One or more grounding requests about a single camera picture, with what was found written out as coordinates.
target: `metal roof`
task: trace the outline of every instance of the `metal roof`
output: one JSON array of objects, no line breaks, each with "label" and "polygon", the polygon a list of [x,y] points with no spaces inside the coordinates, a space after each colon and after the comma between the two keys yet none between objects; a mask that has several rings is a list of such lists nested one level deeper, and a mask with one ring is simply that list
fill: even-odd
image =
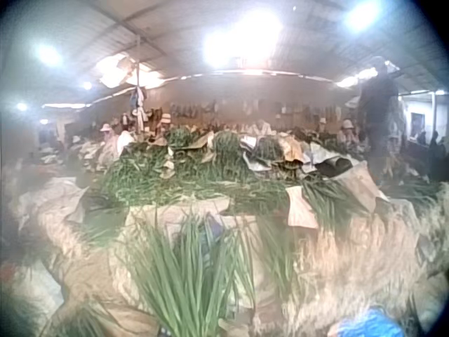
[{"label": "metal roof", "polygon": [[[448,89],[448,55],[420,10],[406,0],[380,1],[380,17],[360,34],[344,24],[357,0],[18,1],[2,19],[1,87],[40,103],[87,103],[122,88],[97,84],[86,92],[80,83],[98,81],[93,68],[106,56],[138,58],[137,35],[140,59],[164,77],[211,71],[203,60],[207,34],[268,8],[283,25],[267,66],[272,70],[339,81],[381,55],[401,68],[395,77],[402,91]],[[37,60],[41,42],[61,53],[62,66]]]}]

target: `man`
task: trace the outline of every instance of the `man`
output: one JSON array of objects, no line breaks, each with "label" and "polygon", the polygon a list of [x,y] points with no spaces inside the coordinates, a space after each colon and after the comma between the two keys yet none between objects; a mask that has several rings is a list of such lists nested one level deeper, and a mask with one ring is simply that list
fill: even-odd
[{"label": "man", "polygon": [[358,137],[354,133],[354,125],[350,119],[343,121],[342,128],[337,134],[337,142],[347,150],[358,145]]},{"label": "man", "polygon": [[249,128],[248,133],[252,136],[269,136],[273,134],[271,126],[263,119],[259,119],[253,124]]},{"label": "man", "polygon": [[376,57],[373,67],[377,76],[369,79],[362,87],[358,102],[359,126],[366,130],[370,152],[368,168],[376,183],[380,182],[388,155],[390,100],[398,100],[398,88],[387,74],[385,61]]}]

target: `blue object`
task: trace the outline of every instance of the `blue object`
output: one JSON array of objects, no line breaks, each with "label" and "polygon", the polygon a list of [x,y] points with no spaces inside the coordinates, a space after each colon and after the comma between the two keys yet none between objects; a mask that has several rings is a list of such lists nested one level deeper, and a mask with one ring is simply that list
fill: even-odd
[{"label": "blue object", "polygon": [[342,321],[339,337],[404,337],[401,327],[378,309],[369,309],[357,319]]}]

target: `sun hat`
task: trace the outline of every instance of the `sun hat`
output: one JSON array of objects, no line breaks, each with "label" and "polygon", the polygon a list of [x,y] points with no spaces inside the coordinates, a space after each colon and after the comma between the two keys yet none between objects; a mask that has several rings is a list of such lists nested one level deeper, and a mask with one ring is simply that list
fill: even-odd
[{"label": "sun hat", "polygon": [[170,114],[162,114],[161,124],[170,124],[171,123],[171,115]]},{"label": "sun hat", "polygon": [[345,119],[343,121],[343,128],[354,128],[354,125],[352,125],[352,122],[349,119]]},{"label": "sun hat", "polygon": [[111,126],[108,123],[106,123],[106,124],[103,124],[103,127],[100,129],[100,131],[101,132],[108,132],[108,131],[112,131],[112,128],[111,128]]}]

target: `pole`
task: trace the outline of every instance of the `pole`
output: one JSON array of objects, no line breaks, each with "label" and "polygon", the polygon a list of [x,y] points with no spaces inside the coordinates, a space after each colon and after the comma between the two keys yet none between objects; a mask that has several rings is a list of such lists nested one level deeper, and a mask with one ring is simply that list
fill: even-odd
[{"label": "pole", "polygon": [[139,77],[140,77],[140,35],[138,35],[138,86],[140,86]]},{"label": "pole", "polygon": [[434,125],[432,126],[432,131],[436,130],[436,94],[432,93],[432,114],[434,117]]}]

